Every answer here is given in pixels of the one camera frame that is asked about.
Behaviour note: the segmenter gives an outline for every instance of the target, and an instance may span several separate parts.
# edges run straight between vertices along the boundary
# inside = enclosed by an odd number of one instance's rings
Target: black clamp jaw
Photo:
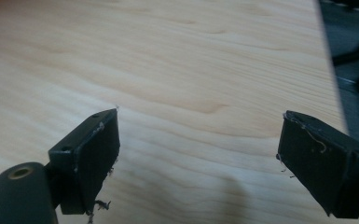
[[[46,166],[26,162],[0,174],[0,224],[58,223],[59,204],[65,215],[91,216],[119,148],[117,110],[90,116],[48,152]]]
[[[359,142],[308,115],[283,118],[277,159],[328,215],[359,218]]]

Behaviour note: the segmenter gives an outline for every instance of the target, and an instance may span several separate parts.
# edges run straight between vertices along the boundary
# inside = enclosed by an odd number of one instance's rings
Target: wooden board
[[[95,223],[359,223],[275,159],[285,110],[344,130],[319,20],[306,0],[0,0],[0,173],[119,105]]]

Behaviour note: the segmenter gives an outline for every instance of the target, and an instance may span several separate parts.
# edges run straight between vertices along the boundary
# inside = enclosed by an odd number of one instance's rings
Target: light wood grain
[[[359,223],[327,217],[275,159],[285,110],[344,130],[317,8],[0,0],[0,173],[47,163],[119,105],[119,162],[99,196],[111,210],[95,223]]]

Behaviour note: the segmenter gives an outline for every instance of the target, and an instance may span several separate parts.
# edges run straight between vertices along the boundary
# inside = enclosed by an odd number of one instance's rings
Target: wooden surface
[[[316,4],[0,0],[0,173],[119,105],[95,223],[359,223],[275,159],[285,110],[344,130]]]

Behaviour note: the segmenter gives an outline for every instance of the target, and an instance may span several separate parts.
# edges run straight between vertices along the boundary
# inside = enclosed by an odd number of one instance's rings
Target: wood grain pattern
[[[285,110],[344,130],[326,58],[312,1],[0,0],[0,173],[119,105],[95,223],[359,223],[275,159]]]

